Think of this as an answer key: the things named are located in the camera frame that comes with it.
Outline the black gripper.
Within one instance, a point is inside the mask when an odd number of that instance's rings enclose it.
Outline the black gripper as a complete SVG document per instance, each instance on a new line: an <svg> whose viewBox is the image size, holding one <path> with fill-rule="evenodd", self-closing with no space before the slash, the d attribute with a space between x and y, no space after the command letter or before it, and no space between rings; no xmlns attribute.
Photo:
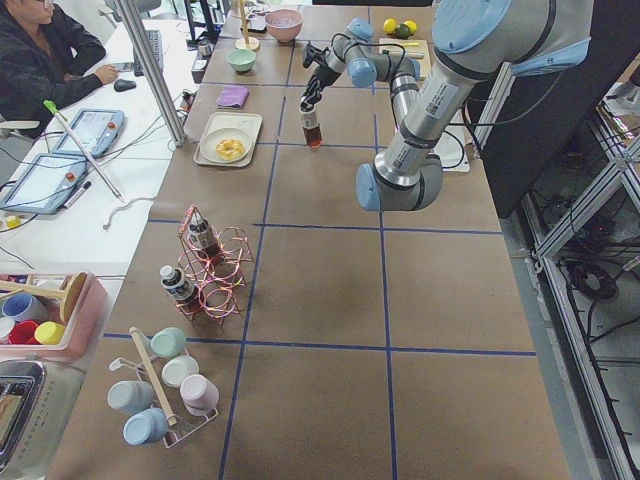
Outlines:
<svg viewBox="0 0 640 480"><path fill-rule="evenodd" d="M322 92L326 87L333 85L340 77L340 73L326 66L318 66L300 98L300 110L303 113L311 112L314 106L321 100Z"/></svg>

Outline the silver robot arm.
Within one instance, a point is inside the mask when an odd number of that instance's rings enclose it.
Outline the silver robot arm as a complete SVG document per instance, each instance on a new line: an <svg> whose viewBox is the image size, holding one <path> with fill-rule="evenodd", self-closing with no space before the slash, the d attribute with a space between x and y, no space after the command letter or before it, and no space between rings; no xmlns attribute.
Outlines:
<svg viewBox="0 0 640 480"><path fill-rule="evenodd" d="M396 133L386 150L359 166L357 199L369 211L414 211L430 205L443 182L434 148L475 84L508 63L517 77L580 64L591 40L590 1L443 1L432 26L434 59L424 83L407 54L375 53L371 25L355 18L332 44L305 47L315 68L300 112L314 114L323 90L342 73L356 87L390 86Z"/></svg>

